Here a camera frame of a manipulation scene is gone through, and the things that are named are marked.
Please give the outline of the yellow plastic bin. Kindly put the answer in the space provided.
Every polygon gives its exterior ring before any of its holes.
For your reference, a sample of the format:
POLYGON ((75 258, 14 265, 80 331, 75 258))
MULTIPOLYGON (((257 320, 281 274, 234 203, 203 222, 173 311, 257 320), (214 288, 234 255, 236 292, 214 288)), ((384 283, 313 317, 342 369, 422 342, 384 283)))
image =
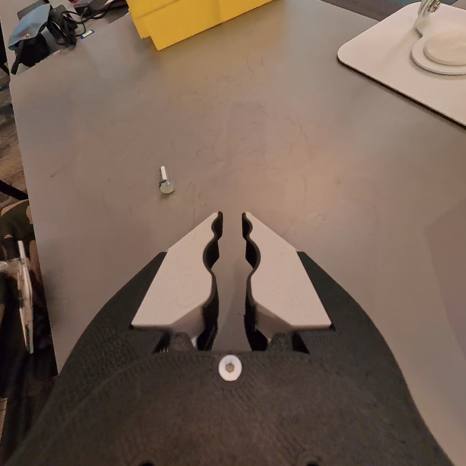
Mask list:
POLYGON ((218 26, 269 0, 127 0, 129 13, 143 39, 160 51, 218 26))

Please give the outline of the black tripod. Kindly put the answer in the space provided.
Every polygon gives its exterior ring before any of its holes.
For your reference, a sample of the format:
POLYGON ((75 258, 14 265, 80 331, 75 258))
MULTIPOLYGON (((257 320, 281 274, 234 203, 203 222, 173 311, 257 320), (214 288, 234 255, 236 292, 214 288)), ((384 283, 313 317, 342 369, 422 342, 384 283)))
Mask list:
POLYGON ((21 191, 8 183, 5 183, 4 181, 0 180, 0 192, 1 194, 14 198, 15 200, 18 201, 23 201, 28 199, 28 195, 26 192, 21 191))

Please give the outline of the camouflage pants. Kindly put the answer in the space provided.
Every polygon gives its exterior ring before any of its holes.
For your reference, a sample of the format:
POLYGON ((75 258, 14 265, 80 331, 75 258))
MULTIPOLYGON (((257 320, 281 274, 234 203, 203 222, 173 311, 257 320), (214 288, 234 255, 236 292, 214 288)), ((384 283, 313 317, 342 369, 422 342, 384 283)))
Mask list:
POLYGON ((21 200, 1 211, 0 249, 1 260, 18 258, 18 242, 22 242, 30 264, 37 259, 37 244, 29 200, 21 200))

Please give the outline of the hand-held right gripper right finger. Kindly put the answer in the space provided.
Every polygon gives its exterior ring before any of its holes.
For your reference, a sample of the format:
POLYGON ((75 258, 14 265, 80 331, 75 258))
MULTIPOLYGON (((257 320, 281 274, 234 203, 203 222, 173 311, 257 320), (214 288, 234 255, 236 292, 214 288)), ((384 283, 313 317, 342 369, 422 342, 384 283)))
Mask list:
POLYGON ((244 328, 252 351, 276 334, 331 329, 332 322, 295 247, 249 212, 242 213, 247 277, 244 328))

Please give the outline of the metal badge clip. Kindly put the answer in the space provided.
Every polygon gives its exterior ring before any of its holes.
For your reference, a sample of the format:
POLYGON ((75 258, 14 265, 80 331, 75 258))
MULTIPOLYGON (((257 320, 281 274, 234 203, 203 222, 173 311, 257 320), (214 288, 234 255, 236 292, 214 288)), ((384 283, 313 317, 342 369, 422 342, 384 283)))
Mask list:
POLYGON ((12 260, 0 261, 0 273, 11 277, 21 277, 30 269, 30 262, 27 258, 16 258, 12 260))

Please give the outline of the white book stand wooden board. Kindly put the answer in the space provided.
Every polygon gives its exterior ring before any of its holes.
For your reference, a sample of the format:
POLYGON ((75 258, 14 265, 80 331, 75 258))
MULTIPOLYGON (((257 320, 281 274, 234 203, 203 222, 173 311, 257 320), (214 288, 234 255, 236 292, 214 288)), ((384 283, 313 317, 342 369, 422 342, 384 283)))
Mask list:
POLYGON ((465 9, 421 1, 404 6, 337 52, 345 66, 466 125, 465 65, 445 65, 425 52, 429 39, 465 30, 465 9))

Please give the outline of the person's black top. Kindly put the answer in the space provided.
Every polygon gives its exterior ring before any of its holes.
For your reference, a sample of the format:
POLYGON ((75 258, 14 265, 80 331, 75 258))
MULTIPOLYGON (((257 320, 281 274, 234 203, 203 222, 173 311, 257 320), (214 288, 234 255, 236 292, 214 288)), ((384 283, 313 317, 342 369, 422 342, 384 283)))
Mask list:
POLYGON ((1 277, 0 396, 1 465, 32 428, 57 375, 43 284, 30 271, 33 288, 33 353, 25 347, 16 281, 1 277))

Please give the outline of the blue grey pouch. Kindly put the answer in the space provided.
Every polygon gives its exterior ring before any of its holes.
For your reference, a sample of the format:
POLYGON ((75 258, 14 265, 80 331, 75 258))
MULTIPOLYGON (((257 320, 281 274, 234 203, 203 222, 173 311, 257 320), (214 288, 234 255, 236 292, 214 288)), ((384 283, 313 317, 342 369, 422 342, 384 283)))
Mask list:
POLYGON ((42 33, 47 26, 50 10, 50 3, 37 1, 10 34, 8 49, 15 53, 10 74, 15 75, 20 65, 30 68, 50 55, 49 45, 42 33))

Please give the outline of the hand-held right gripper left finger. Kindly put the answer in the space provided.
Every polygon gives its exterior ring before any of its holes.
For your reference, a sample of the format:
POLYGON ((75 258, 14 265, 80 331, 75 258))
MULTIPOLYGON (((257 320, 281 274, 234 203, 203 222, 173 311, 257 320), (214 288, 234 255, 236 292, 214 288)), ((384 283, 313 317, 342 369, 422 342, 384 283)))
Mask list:
POLYGON ((131 322, 136 329, 184 333, 210 351, 218 332, 219 298, 213 265, 219 259, 223 213, 211 214, 165 253, 131 322))

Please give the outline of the black power adapter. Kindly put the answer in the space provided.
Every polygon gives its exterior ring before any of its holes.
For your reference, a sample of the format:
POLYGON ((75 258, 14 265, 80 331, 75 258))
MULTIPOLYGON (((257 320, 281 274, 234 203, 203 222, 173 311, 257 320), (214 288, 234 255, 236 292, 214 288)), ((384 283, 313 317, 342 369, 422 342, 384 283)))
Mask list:
POLYGON ((84 15, 85 11, 95 13, 102 10, 112 0, 78 0, 73 3, 77 13, 84 15))

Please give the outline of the white badge card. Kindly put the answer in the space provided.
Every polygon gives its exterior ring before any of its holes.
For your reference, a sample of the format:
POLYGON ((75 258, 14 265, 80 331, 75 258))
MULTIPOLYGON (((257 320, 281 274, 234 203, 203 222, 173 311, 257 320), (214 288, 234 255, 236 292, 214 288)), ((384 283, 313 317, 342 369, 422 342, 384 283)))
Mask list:
POLYGON ((29 261, 23 241, 18 241, 18 250, 17 288, 20 302, 20 321, 26 351, 33 354, 33 288, 29 272, 29 261))

